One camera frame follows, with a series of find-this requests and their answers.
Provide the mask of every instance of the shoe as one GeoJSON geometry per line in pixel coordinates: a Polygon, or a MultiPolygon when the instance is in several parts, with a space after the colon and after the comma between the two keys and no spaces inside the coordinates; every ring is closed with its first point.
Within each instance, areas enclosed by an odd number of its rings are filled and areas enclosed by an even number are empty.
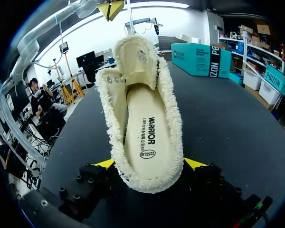
{"type": "Polygon", "coordinates": [[[104,108],[111,155],[132,189],[157,193],[183,167],[181,115],[166,61],[140,36],[120,40],[117,68],[100,70],[96,87],[104,108]]]}

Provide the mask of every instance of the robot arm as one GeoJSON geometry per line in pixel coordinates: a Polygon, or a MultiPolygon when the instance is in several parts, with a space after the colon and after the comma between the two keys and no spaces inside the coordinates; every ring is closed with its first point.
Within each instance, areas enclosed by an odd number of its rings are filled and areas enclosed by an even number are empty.
{"type": "MultiPolygon", "coordinates": [[[[162,25],[157,23],[156,18],[152,18],[152,19],[144,18],[144,19],[134,20],[133,21],[133,25],[141,24],[141,23],[144,23],[144,22],[152,23],[154,25],[154,29],[155,29],[156,35],[157,36],[159,35],[159,33],[160,33],[159,32],[159,27],[162,26],[162,25]]],[[[128,30],[128,34],[131,34],[130,23],[129,22],[125,23],[125,26],[126,26],[126,28],[128,30]]]]}

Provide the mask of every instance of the white ceiling fixture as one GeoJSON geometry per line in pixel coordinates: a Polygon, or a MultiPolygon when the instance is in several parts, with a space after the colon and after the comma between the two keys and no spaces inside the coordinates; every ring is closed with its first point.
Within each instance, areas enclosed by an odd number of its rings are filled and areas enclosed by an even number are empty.
{"type": "Polygon", "coordinates": [[[187,4],[169,2],[169,1],[143,1],[143,2],[131,3],[131,8],[148,7],[148,6],[167,6],[167,7],[176,7],[176,8],[189,7],[189,5],[187,4]]]}

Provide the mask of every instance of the poizon box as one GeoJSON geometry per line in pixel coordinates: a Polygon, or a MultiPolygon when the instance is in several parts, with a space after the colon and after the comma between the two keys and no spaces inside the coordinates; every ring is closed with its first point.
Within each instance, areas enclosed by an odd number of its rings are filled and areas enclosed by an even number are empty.
{"type": "Polygon", "coordinates": [[[229,78],[231,52],[195,43],[171,44],[172,63],[191,76],[229,78]]]}

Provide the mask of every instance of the yellow tripod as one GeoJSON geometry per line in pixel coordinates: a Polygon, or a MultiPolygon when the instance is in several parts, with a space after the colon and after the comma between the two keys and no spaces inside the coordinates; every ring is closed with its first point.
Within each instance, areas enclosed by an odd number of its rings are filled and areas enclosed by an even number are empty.
{"type": "Polygon", "coordinates": [[[71,83],[71,86],[72,86],[72,97],[74,98],[74,95],[75,95],[75,93],[73,92],[73,91],[74,91],[74,90],[73,90],[73,84],[74,84],[74,86],[75,86],[75,88],[76,88],[76,93],[77,93],[77,95],[78,95],[79,97],[83,97],[85,94],[84,94],[84,92],[82,91],[82,89],[80,88],[80,86],[78,85],[78,83],[74,80],[73,75],[72,75],[72,73],[71,73],[71,68],[70,68],[70,65],[68,64],[68,60],[67,60],[67,53],[65,52],[64,55],[65,55],[65,57],[66,57],[66,64],[67,64],[68,70],[69,70],[70,75],[71,75],[71,78],[72,78],[72,83],[71,83]]]}
{"type": "Polygon", "coordinates": [[[61,90],[62,90],[62,99],[63,102],[65,103],[65,105],[67,104],[67,102],[69,102],[69,104],[74,103],[74,98],[71,96],[71,94],[68,92],[66,86],[64,85],[64,83],[62,82],[62,78],[60,77],[57,65],[56,65],[56,59],[53,59],[54,63],[55,63],[55,68],[59,77],[59,81],[60,81],[60,86],[61,86],[61,90]]]}

